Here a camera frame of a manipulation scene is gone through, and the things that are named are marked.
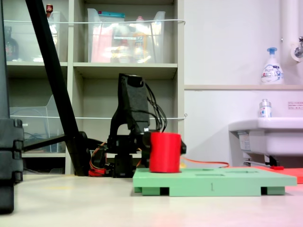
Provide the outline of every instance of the red wire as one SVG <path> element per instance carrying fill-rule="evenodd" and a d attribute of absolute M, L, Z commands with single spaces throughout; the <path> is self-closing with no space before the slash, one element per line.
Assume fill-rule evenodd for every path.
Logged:
<path fill-rule="evenodd" d="M 223 164 L 223 165 L 225 165 L 225 166 L 222 166 L 221 168 L 229 167 L 228 162 L 200 162 L 200 161 L 192 160 L 192 159 L 189 159 L 189 158 L 186 158 L 186 157 L 181 157 L 181 159 L 184 159 L 184 160 L 189 161 L 189 162 L 200 163 L 200 164 Z"/>

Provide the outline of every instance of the shelf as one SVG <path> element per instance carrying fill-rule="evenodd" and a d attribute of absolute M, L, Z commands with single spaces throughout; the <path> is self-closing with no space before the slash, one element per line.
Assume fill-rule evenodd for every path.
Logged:
<path fill-rule="evenodd" d="M 22 153 L 22 157 L 65 157 L 65 153 Z"/>
<path fill-rule="evenodd" d="M 33 61 L 8 61 L 7 69 L 9 78 L 16 79 L 41 79 L 47 78 L 44 63 Z M 64 79 L 67 79 L 67 62 L 61 62 Z"/>
<path fill-rule="evenodd" d="M 174 0 L 84 0 L 87 4 L 173 5 Z"/>
<path fill-rule="evenodd" d="M 303 85 L 184 85 L 185 90 L 303 90 Z"/>
<path fill-rule="evenodd" d="M 116 154 L 107 153 L 107 158 L 114 158 Z M 133 158 L 141 158 L 141 154 L 132 154 Z"/>
<path fill-rule="evenodd" d="M 118 79 L 119 73 L 134 74 L 145 79 L 173 79 L 178 64 L 74 63 L 74 68 L 87 79 Z"/>

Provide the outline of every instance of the black stand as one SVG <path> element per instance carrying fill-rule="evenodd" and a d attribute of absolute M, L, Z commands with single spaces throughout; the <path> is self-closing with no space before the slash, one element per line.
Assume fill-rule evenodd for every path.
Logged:
<path fill-rule="evenodd" d="M 88 176 L 89 172 L 88 139 L 85 133 L 78 131 L 42 0 L 26 0 L 26 3 L 65 135 L 24 147 L 22 121 L 9 118 L 3 6 L 0 0 L 0 213 L 14 210 L 14 185 L 22 181 L 23 150 L 65 141 L 75 174 Z"/>

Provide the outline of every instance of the orange wire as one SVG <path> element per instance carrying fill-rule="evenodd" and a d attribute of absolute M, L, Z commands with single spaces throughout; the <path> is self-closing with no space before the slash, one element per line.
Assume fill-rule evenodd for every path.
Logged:
<path fill-rule="evenodd" d="M 221 168 L 229 167 L 228 162 L 200 162 L 200 161 L 192 160 L 192 159 L 189 159 L 189 158 L 186 158 L 186 157 L 181 157 L 181 159 L 184 159 L 184 160 L 189 161 L 189 162 L 199 163 L 199 164 L 223 164 L 223 165 L 225 165 L 225 166 L 222 166 Z"/>
<path fill-rule="evenodd" d="M 141 164 L 141 159 L 140 159 L 140 161 L 138 162 L 138 164 L 136 165 L 136 167 L 138 167 L 140 164 Z"/>
<path fill-rule="evenodd" d="M 102 144 L 100 144 L 100 146 L 97 147 L 97 148 L 94 150 L 94 152 L 92 153 L 91 158 L 90 158 L 90 161 L 89 161 L 89 165 L 90 165 L 90 167 L 91 167 L 92 169 L 103 169 L 103 168 L 98 168 L 98 167 L 94 166 L 94 165 L 92 164 L 92 162 L 91 162 L 91 159 L 93 158 L 93 156 L 95 155 L 95 153 L 96 153 L 96 152 L 97 152 L 105 143 L 106 143 L 106 142 L 103 142 Z"/>

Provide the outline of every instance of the clear plastic container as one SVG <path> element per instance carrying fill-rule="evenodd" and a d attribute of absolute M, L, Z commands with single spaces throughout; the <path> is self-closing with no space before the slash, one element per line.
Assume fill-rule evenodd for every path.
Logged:
<path fill-rule="evenodd" d="M 49 25 L 52 32 L 55 47 L 58 53 L 59 61 L 67 61 L 67 42 L 68 42 L 68 24 L 59 24 L 58 22 L 67 22 L 61 12 L 52 12 L 49 17 Z M 11 27 L 10 38 L 6 33 L 6 42 L 10 39 L 14 46 L 17 46 L 17 53 L 7 57 L 8 61 L 35 61 L 43 62 L 40 48 L 37 42 L 36 34 L 32 23 L 4 22 L 5 28 Z M 7 55 L 10 46 L 6 45 Z"/>
<path fill-rule="evenodd" d="M 46 106 L 11 107 L 9 111 L 11 118 L 22 120 L 25 144 L 64 134 L 53 96 L 51 96 Z M 61 142 L 53 144 L 39 148 L 37 150 L 33 150 L 32 152 L 64 153 L 65 143 Z"/>
<path fill-rule="evenodd" d="M 154 20 L 164 18 L 165 12 L 158 12 Z M 95 9 L 88 9 L 88 19 L 89 22 L 101 22 Z M 163 21 L 89 24 L 88 34 L 89 62 L 163 63 Z"/>

